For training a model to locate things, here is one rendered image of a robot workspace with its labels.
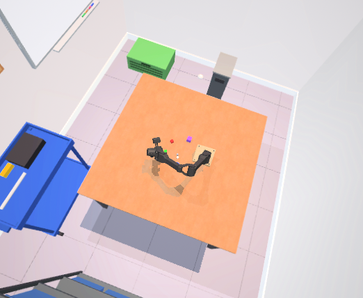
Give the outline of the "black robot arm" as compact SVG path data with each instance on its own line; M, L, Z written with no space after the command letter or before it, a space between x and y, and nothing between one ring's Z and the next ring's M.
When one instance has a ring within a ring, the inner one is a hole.
M174 168L178 173L182 173L185 176L193 177L196 173L196 171L199 169L199 167L202 164L208 164L209 160L211 158L211 152L208 150L204 150L202 154L199 155L198 160L194 164L178 164L176 161L169 158L167 155L167 152L164 152L161 148L156 150L156 147L154 148L148 148L147 149L147 156L153 157L158 162L166 163L168 166L171 166ZM188 166L187 173L183 172L182 169L184 167Z

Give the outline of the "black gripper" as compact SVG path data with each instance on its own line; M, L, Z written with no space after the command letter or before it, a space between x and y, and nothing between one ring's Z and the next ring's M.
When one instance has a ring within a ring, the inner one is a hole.
M156 150L159 149L159 148L163 149L161 146L158 146L158 143L161 142L160 137L153 138L152 141L153 141L153 143L155 143Z

